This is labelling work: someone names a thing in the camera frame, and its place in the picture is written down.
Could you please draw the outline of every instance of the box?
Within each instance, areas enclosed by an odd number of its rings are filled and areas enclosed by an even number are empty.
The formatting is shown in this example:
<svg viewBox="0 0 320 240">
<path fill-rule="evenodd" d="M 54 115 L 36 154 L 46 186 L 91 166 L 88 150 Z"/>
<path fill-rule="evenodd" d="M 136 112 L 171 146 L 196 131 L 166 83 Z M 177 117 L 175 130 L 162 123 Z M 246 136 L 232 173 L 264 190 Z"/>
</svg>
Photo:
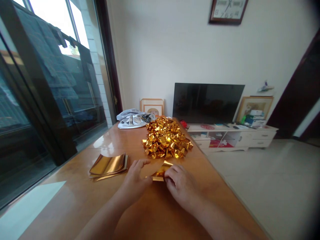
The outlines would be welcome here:
<svg viewBox="0 0 320 240">
<path fill-rule="evenodd" d="M 249 123 L 252 127 L 260 127 L 267 124 L 267 120 L 260 120 L 260 119 L 252 119 L 246 118 L 246 122 Z"/>
<path fill-rule="evenodd" d="M 246 120 L 247 119 L 264 120 L 264 116 L 253 116 L 253 115 L 248 114 L 247 117 L 246 117 Z"/>
<path fill-rule="evenodd" d="M 267 120 L 253 120 L 252 127 L 263 127 L 267 124 Z"/>
<path fill-rule="evenodd" d="M 250 115 L 252 116 L 261 116 L 262 115 L 262 110 L 251 110 Z"/>
</svg>

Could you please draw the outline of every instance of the gold foil paper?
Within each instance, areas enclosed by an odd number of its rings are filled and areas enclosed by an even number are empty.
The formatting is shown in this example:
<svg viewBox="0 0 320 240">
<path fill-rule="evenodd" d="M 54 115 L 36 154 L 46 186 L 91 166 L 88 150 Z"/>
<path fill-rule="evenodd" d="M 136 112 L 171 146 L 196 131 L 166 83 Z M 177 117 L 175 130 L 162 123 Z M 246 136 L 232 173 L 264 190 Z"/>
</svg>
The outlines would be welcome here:
<svg viewBox="0 0 320 240">
<path fill-rule="evenodd" d="M 94 175 L 116 173 L 123 168 L 125 156 L 125 153 L 116 157 L 105 157 L 100 154 L 89 172 Z"/>
<path fill-rule="evenodd" d="M 162 164 L 161 168 L 156 171 L 154 174 L 152 174 L 152 180 L 153 181 L 164 181 L 164 173 L 172 166 L 172 163 L 167 162 L 164 160 L 164 163 Z"/>
<path fill-rule="evenodd" d="M 128 164 L 128 156 L 125 157 L 123 168 L 119 172 L 111 173 L 111 174 L 108 174 L 108 175 L 105 175 L 105 176 L 94 177 L 93 180 L 95 182 L 97 182 L 97 181 L 100 181 L 100 180 L 103 180 L 103 179 L 106 179 L 106 178 L 109 178 L 109 177 L 114 177 L 114 176 L 120 175 L 120 174 L 124 173 L 127 170 L 127 164 Z"/>
<path fill-rule="evenodd" d="M 147 124 L 147 139 L 142 145 L 150 158 L 182 158 L 193 148 L 191 141 L 180 131 L 180 126 L 170 118 L 160 117 Z"/>
</svg>

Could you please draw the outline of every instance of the hand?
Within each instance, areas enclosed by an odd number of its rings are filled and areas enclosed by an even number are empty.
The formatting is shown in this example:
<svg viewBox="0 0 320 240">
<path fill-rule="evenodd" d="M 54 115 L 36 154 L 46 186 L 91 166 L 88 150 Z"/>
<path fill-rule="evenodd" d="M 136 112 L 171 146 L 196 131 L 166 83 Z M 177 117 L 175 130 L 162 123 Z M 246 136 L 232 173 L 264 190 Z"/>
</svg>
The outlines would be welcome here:
<svg viewBox="0 0 320 240">
<path fill-rule="evenodd" d="M 123 184 L 116 192 L 115 197 L 124 204 L 125 208 L 130 207 L 139 200 L 148 186 L 152 184 L 152 177 L 140 178 L 140 172 L 144 165 L 149 164 L 150 160 L 135 160 L 124 179 Z"/>
<path fill-rule="evenodd" d="M 173 165 L 165 172 L 164 177 L 173 198 L 184 210 L 194 215 L 204 197 L 191 173 L 181 165 Z"/>
</svg>

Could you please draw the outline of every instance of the drawer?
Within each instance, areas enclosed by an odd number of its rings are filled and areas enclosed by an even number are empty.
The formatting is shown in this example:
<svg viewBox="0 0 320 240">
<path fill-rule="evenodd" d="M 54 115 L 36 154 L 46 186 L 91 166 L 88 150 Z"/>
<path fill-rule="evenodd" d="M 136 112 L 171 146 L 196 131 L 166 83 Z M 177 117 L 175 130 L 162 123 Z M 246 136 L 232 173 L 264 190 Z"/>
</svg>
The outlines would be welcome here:
<svg viewBox="0 0 320 240">
<path fill-rule="evenodd" d="M 252 134 L 253 131 L 241 132 L 235 147 L 250 147 L 252 142 Z"/>
<path fill-rule="evenodd" d="M 252 139 L 249 147 L 269 147 L 272 139 Z"/>
<path fill-rule="evenodd" d="M 199 148 L 209 148 L 209 145 L 210 145 L 210 140 L 194 140 Z"/>
<path fill-rule="evenodd" d="M 276 135 L 276 131 L 255 131 L 253 132 L 253 139 L 273 139 Z"/>
</svg>

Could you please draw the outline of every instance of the glass sliding door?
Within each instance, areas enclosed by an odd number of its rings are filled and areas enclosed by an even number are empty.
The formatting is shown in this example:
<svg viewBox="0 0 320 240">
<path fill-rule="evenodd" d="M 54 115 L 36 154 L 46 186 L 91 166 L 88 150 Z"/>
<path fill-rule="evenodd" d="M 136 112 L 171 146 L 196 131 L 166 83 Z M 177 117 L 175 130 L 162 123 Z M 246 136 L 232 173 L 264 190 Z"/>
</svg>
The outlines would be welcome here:
<svg viewBox="0 0 320 240">
<path fill-rule="evenodd" d="M 1 39 L 0 51 L 1 209 L 55 169 L 56 164 L 8 85 L 13 79 L 5 62 L 13 60 Z"/>
<path fill-rule="evenodd" d="M 0 0 L 0 6 L 1 209 L 112 122 L 107 69 L 93 44 L 98 37 L 88 31 L 97 22 L 90 25 L 84 2 Z"/>
<path fill-rule="evenodd" d="M 34 13 L 18 4 L 14 5 L 15 12 L 77 146 L 83 135 L 96 127 L 103 125 L 103 130 L 107 129 L 81 12 L 65 0 L 30 3 Z"/>
</svg>

